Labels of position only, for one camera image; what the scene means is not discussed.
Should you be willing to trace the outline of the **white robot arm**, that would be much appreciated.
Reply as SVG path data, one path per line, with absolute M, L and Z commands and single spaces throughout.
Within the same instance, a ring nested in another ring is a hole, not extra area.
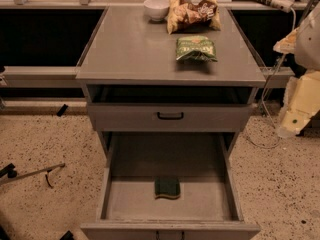
M 289 138 L 299 134 L 320 111 L 320 4 L 273 50 L 293 54 L 295 63 L 306 69 L 299 79 L 289 81 L 286 89 L 289 100 L 284 102 L 280 113 L 277 134 Z

